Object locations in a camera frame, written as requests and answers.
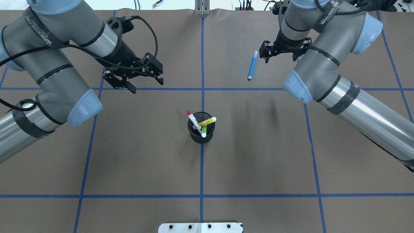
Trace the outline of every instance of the robotic arm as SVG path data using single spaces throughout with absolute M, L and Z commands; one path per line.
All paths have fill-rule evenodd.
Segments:
M 382 23 L 343 0 L 291 0 L 288 7 L 286 1 L 279 6 L 274 9 L 279 33 L 273 44 L 262 43 L 260 57 L 267 63 L 280 53 L 292 52 L 294 61 L 304 54 L 284 89 L 305 104 L 319 102 L 413 172 L 414 124 L 336 71 L 349 52 L 361 54 L 370 46 Z M 315 43 L 307 37 L 310 29 L 320 33 Z
M 150 76 L 163 84 L 158 44 L 149 24 L 139 16 L 104 22 L 83 0 L 27 0 L 23 16 L 0 30 L 0 64 L 26 70 L 42 89 L 0 118 L 0 163 L 54 132 L 65 122 L 78 126 L 102 110 L 102 104 L 60 50 L 74 47 L 94 56 L 112 87 L 136 92 L 127 79 Z M 142 20 L 152 31 L 156 52 L 138 58 L 122 40 Z M 69 44 L 73 41 L 79 46 Z

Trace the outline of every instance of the silver arm segment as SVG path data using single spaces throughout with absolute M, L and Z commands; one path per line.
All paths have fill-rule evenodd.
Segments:
M 336 1 L 324 0 L 323 6 L 328 2 L 326 11 L 333 5 L 329 3 Z M 342 2 L 337 9 L 338 12 L 355 10 L 357 8 L 347 2 Z M 324 20 L 321 15 L 314 0 L 292 0 L 278 38 L 283 34 L 287 43 L 305 39 L 309 30 Z M 337 73 L 338 66 L 350 51 L 362 53 L 381 30 L 382 24 L 366 12 L 335 15 L 326 22 L 319 37 L 288 76 L 284 88 L 304 103 L 319 102 L 412 171 L 414 124 Z M 283 43 L 276 39 L 274 46 L 283 47 Z
M 28 53 L 6 63 L 10 69 L 26 70 L 42 92 L 32 98 L 36 103 L 33 110 L 13 109 L 0 118 L 0 163 L 48 136 L 60 125 L 66 122 L 73 126 L 81 125 L 102 110 L 98 97 L 60 50 L 68 46 L 69 41 L 104 58 L 105 61 L 98 62 L 108 69 L 105 77 L 112 75 L 112 79 L 116 79 L 113 74 L 126 76 L 125 73 L 136 73 L 135 76 L 152 76 L 161 85 L 163 83 L 162 64 L 155 59 L 156 54 L 147 53 L 145 58 L 139 59 L 121 39 L 122 33 L 133 29 L 132 19 L 123 21 L 123 17 L 119 22 L 125 24 L 119 25 L 115 31 L 84 0 L 27 2 L 30 7 L 20 18 L 0 28 L 0 62 L 21 52 L 48 46 L 45 50 Z M 114 64 L 136 68 L 137 71 L 115 67 Z M 142 64 L 146 65 L 145 71 L 139 68 Z M 130 83 L 123 79 L 110 84 L 123 87 Z M 128 86 L 131 91 L 134 88 L 133 85 Z M 33 104 L 21 102 L 16 106 L 28 108 Z

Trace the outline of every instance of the white metal plate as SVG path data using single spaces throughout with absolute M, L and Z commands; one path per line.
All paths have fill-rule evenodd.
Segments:
M 243 233 L 243 223 L 163 223 L 158 233 Z

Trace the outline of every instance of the blue marker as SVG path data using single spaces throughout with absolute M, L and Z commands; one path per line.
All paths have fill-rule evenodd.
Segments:
M 253 71 L 255 71 L 256 59 L 258 58 L 258 51 L 256 50 L 253 54 L 252 63 L 250 64 L 249 76 L 247 80 L 251 80 L 253 78 Z

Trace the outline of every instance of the blue tape line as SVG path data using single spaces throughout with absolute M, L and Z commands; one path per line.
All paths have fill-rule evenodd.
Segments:
M 414 197 L 414 193 L 333 193 L 322 197 Z
M 101 90 L 100 87 L 92 87 L 93 90 Z M 362 88 L 365 91 L 414 91 L 414 88 Z M 0 90 L 41 90 L 39 87 L 0 87 Z M 112 87 L 103 87 L 104 91 L 127 91 L 127 89 L 113 89 Z M 137 87 L 137 90 L 155 90 L 155 91 L 283 91 L 281 87 L 253 87 L 253 88 L 238 88 L 238 87 L 166 87 L 166 88 L 157 88 L 157 87 Z
M 92 89 L 94 90 L 99 90 L 98 87 L 93 87 Z M 102 90 L 108 90 L 108 91 L 126 91 L 127 89 L 114 89 L 112 87 L 104 87 L 102 88 Z M 217 88 L 209 88 L 209 87 L 205 87 L 205 88 L 200 88 L 200 87 L 137 87 L 137 90 L 158 90 L 158 91 L 283 91 L 284 89 L 281 87 L 275 87 L 275 88 L 271 88 L 271 87 L 253 87 L 253 88 L 222 88 L 222 87 L 217 87 Z
M 414 193 L 327 193 L 321 197 L 414 197 Z M 72 194 L 0 194 L 0 198 L 80 198 Z M 203 198 L 309 198 L 318 194 L 203 194 Z M 84 194 L 83 199 L 200 198 L 199 194 Z
M 320 194 L 318 169 L 317 169 L 317 166 L 316 166 L 315 150 L 313 148 L 312 132 L 310 130 L 311 129 L 311 124 L 309 123 L 308 107 L 306 106 L 306 104 L 304 104 L 303 106 L 305 108 L 306 125 L 308 127 L 309 142 L 310 142 L 310 145 L 311 145 L 310 148 L 312 150 L 313 172 L 315 173 L 316 191 L 318 192 L 320 218 L 321 218 L 321 221 L 322 221 L 323 232 L 326 233 L 325 215 L 323 213 L 322 196 Z
M 201 223 L 204 221 L 203 198 L 204 198 L 204 144 L 201 144 L 201 157 L 200 157 L 200 222 Z
M 140 199 L 140 198 L 199 198 L 198 194 L 86 194 L 83 195 L 83 198 L 131 198 L 131 199 Z
M 364 91 L 400 91 L 399 88 L 362 88 Z
M 378 16 L 378 20 L 381 21 L 381 17 L 380 17 L 380 14 L 379 14 L 378 10 L 377 10 L 377 16 Z M 388 56 L 389 56 L 389 58 L 391 60 L 391 65 L 392 65 L 392 69 L 394 70 L 395 78 L 397 79 L 397 83 L 398 83 L 398 86 L 400 88 L 402 98 L 404 100 L 405 108 L 407 109 L 408 117 L 410 118 L 410 121 L 411 122 L 414 122 L 413 121 L 413 118 L 412 118 L 412 115 L 411 115 L 410 108 L 408 107 L 407 99 L 405 98 L 404 90 L 402 89 L 402 85 L 401 85 L 400 78 L 398 77 L 397 69 L 395 68 L 394 60 L 393 60 L 393 58 L 391 56 L 390 48 L 388 47 L 388 43 L 387 43 L 387 39 L 385 37 L 384 29 L 382 30 L 381 33 L 383 35 L 383 39 L 384 39 L 384 43 L 385 43 L 385 48 L 387 49 Z
M 0 198 L 79 198 L 80 195 L 66 194 L 0 194 Z
M 317 194 L 205 194 L 204 198 L 284 198 L 318 197 Z
M 201 18 L 201 111 L 204 112 L 204 17 Z M 200 145 L 200 222 L 204 221 L 204 144 Z
M 0 87 L 1 85 L 3 85 L 4 79 L 6 78 L 6 73 L 7 73 L 7 67 L 4 69 L 3 76 L 1 77 Z
M 101 78 L 101 85 L 100 85 L 99 94 L 98 94 L 98 99 L 99 100 L 101 99 L 101 96 L 102 96 L 103 84 L 104 84 L 104 79 Z M 80 197 L 79 197 L 78 208 L 77 208 L 77 211 L 76 211 L 75 226 L 73 228 L 73 233 L 77 232 L 77 227 L 78 227 L 78 223 L 79 223 L 80 211 L 81 211 L 81 208 L 82 208 L 83 193 L 85 191 L 85 183 L 86 183 L 86 177 L 87 177 L 87 174 L 88 174 L 89 160 L 91 158 L 92 144 L 93 144 L 93 141 L 94 141 L 97 118 L 98 118 L 98 115 L 95 115 L 94 123 L 92 125 L 91 138 L 89 140 L 88 154 L 86 156 L 85 170 L 83 172 L 82 186 L 81 186 L 81 190 L 80 190 Z

